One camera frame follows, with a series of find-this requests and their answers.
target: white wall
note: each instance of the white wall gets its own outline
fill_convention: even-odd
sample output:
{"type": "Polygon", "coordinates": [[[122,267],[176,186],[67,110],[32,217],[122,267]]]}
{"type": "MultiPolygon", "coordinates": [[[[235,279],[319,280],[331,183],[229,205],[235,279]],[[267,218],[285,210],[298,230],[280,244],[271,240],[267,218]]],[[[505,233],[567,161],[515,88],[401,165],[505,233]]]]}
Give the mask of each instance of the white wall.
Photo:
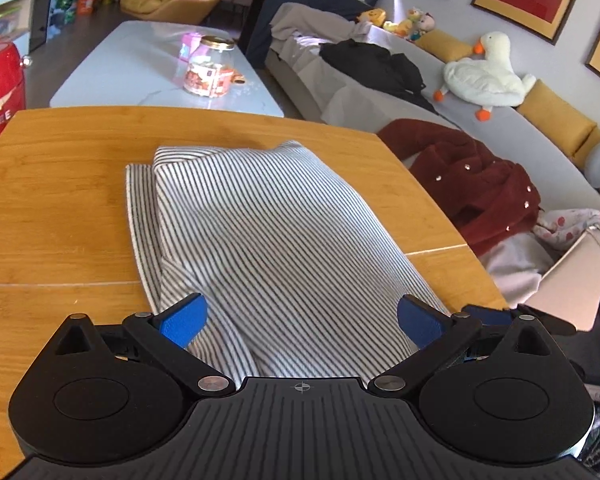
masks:
{"type": "Polygon", "coordinates": [[[600,0],[576,0],[557,44],[538,38],[497,16],[471,6],[472,0],[379,0],[394,22],[407,9],[429,12],[438,28],[474,44],[485,32],[500,30],[511,38],[511,62],[519,74],[532,73],[544,80],[600,126],[600,78],[585,65],[600,30],[600,0]]]}

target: wooden table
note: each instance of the wooden table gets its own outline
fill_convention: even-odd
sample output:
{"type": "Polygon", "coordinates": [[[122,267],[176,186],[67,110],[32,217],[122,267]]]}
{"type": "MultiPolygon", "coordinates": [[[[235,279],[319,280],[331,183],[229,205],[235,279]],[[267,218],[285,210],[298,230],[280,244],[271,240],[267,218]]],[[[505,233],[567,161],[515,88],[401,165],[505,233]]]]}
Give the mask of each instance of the wooden table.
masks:
{"type": "Polygon", "coordinates": [[[181,108],[19,112],[0,137],[0,478],[22,458],[10,395],[62,320],[147,310],[125,206],[125,166],[160,145],[272,148],[295,139],[364,197],[440,298],[504,300],[458,232],[371,134],[267,116],[181,108]]]}

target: striped cloth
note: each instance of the striped cloth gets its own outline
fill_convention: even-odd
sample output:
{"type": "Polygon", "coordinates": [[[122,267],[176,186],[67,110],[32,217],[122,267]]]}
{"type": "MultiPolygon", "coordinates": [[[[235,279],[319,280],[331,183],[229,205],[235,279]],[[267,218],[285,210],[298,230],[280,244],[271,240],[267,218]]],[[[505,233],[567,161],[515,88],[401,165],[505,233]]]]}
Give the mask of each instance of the striped cloth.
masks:
{"type": "Polygon", "coordinates": [[[127,167],[126,191],[152,309],[202,293],[208,320],[189,349],[237,384],[366,383],[417,349],[396,320],[403,294],[445,311],[362,198],[297,142],[159,148],[152,166],[127,167]]]}

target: glass jar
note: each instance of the glass jar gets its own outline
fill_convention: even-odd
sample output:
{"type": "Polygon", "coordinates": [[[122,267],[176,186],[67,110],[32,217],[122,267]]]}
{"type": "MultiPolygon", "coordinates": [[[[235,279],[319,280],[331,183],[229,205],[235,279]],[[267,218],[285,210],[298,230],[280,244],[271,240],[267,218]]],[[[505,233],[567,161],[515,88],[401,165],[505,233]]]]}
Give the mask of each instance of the glass jar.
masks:
{"type": "Polygon", "coordinates": [[[191,54],[184,89],[204,97],[221,97],[234,79],[232,50],[235,41],[218,36],[203,36],[200,46],[191,54]]]}

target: maroon coat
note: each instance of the maroon coat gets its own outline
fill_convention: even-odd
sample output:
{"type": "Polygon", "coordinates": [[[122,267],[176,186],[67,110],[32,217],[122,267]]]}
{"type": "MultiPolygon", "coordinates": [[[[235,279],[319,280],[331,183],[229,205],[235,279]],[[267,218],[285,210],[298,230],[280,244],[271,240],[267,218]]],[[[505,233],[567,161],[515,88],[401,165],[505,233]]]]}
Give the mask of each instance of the maroon coat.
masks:
{"type": "Polygon", "coordinates": [[[391,122],[378,137],[400,160],[420,152],[411,173],[478,256],[536,224],[540,195],[525,169],[479,140],[414,119],[391,122]]]}

